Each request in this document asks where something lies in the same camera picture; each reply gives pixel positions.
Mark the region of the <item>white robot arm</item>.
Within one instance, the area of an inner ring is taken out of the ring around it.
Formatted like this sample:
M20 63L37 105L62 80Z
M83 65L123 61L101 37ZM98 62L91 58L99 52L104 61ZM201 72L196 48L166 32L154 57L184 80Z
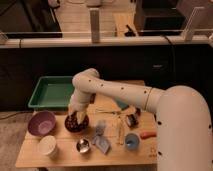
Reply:
M82 113L98 93L156 115L158 171L213 171L213 123L208 104L197 90L105 81L94 68L76 74L72 84L71 114Z

